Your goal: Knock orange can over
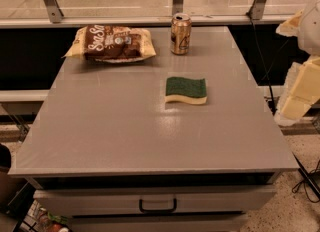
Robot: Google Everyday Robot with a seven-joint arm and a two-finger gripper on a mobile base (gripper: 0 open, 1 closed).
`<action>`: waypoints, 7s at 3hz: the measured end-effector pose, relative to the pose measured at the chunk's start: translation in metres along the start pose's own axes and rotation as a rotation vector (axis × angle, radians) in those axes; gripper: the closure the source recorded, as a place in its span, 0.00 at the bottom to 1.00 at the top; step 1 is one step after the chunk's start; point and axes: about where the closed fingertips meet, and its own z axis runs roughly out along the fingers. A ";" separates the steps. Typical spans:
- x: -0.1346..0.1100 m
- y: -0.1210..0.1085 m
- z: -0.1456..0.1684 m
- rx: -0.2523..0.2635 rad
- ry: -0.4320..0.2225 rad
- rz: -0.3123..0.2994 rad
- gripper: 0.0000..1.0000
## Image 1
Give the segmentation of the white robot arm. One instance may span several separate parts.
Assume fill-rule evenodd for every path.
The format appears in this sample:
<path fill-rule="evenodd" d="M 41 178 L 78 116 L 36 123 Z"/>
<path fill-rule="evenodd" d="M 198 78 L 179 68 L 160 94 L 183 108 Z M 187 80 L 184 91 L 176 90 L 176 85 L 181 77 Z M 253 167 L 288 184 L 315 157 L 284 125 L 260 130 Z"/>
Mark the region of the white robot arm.
<path fill-rule="evenodd" d="M 320 99 L 320 0 L 311 0 L 281 23 L 276 33 L 296 36 L 298 47 L 310 55 L 302 64 L 292 63 L 274 115 L 278 125 L 291 126 Z"/>

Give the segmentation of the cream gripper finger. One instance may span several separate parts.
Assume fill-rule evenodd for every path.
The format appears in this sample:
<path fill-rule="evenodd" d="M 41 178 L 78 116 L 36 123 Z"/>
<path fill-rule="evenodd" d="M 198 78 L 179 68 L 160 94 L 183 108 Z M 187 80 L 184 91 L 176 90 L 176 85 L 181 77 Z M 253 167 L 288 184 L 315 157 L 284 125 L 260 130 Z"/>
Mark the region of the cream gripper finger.
<path fill-rule="evenodd" d="M 285 79 L 274 120 L 280 126 L 291 126 L 319 100 L 320 57 L 310 56 L 303 64 L 293 62 Z"/>
<path fill-rule="evenodd" d="M 286 37 L 296 37 L 298 35 L 299 23 L 302 14 L 302 10 L 296 12 L 292 17 L 277 27 L 276 33 Z"/>

